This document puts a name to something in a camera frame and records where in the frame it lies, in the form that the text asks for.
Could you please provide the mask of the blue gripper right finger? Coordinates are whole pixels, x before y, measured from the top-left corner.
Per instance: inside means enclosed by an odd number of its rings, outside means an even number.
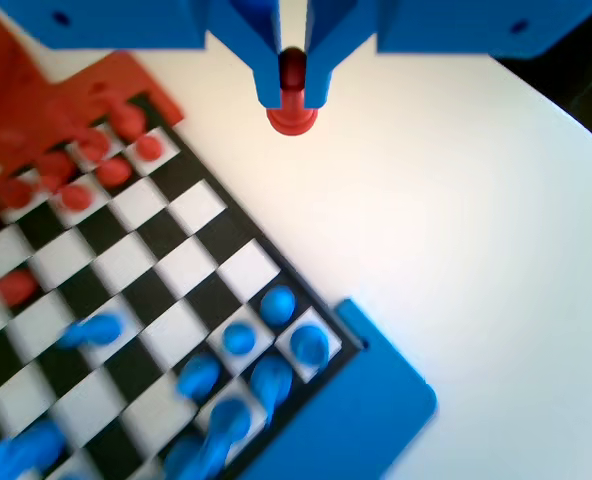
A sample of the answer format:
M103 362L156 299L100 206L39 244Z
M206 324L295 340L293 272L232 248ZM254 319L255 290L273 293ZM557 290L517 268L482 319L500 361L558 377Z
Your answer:
M376 27L376 2L307 2L305 106L327 102L334 69L362 45Z

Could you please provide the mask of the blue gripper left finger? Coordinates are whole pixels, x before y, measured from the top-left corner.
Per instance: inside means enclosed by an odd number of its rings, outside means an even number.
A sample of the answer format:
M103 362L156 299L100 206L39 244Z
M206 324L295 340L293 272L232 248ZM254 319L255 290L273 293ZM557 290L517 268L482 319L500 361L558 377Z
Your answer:
M259 102L279 108L279 2L211 1L208 30L252 70Z

